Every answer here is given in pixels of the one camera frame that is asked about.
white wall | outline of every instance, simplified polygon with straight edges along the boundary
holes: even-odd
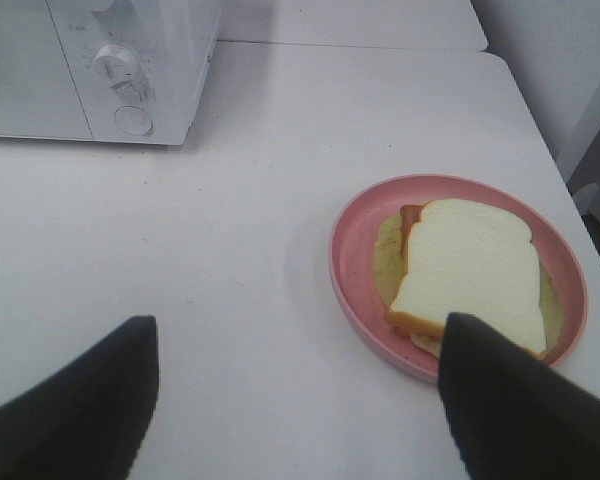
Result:
[[[474,0],[565,179],[600,129],[600,0]]]

table surface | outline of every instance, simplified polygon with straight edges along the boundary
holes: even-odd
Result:
[[[222,40],[481,51],[470,0],[227,0]]]
[[[590,312],[558,370],[600,396],[600,259],[501,60],[220,42],[182,147],[0,140],[0,404],[155,314],[131,478],[466,478],[435,387],[367,348],[329,279],[341,208],[415,173],[564,235]]]

microwave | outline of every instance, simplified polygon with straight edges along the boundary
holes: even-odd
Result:
[[[0,137],[180,145],[221,0],[0,0]]]

white bread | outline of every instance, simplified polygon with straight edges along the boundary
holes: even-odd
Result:
[[[442,338],[447,315],[476,315],[519,346],[546,349],[540,264],[531,230],[516,215],[455,198],[420,211],[409,233],[406,275],[386,320]]]

microwave door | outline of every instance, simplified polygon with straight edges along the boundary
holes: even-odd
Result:
[[[0,0],[0,136],[93,140],[45,0]]]

